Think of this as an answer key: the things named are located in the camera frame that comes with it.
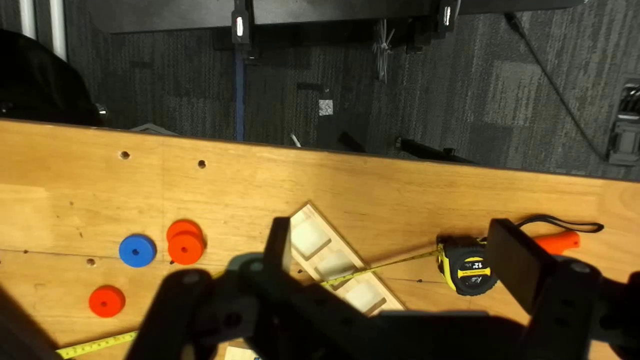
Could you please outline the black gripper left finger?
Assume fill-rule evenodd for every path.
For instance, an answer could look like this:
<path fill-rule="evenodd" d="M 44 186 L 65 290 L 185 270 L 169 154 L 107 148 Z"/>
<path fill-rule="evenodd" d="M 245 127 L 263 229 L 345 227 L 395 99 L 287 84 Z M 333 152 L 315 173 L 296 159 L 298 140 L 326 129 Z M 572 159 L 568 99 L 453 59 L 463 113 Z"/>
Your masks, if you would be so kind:
<path fill-rule="evenodd" d="M 268 232 L 264 257 L 268 263 L 273 263 L 279 270 L 287 270 L 291 261 L 289 235 L 291 235 L 291 219 L 287 216 L 275 218 Z"/>

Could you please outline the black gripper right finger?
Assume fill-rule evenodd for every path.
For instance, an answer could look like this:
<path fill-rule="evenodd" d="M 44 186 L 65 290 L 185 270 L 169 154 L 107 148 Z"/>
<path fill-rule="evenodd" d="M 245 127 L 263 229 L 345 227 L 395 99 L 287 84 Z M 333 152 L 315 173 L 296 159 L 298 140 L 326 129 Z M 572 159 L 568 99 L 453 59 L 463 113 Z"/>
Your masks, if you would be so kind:
<path fill-rule="evenodd" d="M 556 270 L 556 259 L 506 218 L 491 222 L 488 261 L 497 278 L 530 316 L 552 308 L 548 276 Z"/>

